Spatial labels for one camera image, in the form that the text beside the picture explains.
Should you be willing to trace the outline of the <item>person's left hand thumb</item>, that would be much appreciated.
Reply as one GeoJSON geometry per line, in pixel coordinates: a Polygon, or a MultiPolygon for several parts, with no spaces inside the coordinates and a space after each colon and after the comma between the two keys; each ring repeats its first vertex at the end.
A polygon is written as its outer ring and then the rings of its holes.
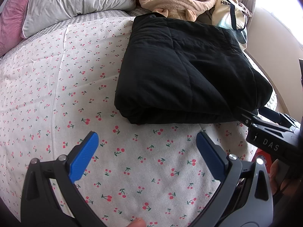
{"type": "Polygon", "coordinates": [[[146,222],[142,218],[136,218],[126,227],[147,227],[146,222]]]}

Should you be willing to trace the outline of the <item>person's right hand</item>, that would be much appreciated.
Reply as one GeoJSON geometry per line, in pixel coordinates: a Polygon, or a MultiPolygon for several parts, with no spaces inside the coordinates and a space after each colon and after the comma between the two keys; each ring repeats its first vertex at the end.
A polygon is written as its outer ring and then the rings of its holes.
{"type": "Polygon", "coordinates": [[[284,163],[278,159],[272,163],[269,173],[271,191],[273,195],[281,192],[286,196],[292,197],[302,182],[302,177],[299,179],[298,176],[288,175],[284,169],[284,163]]]}

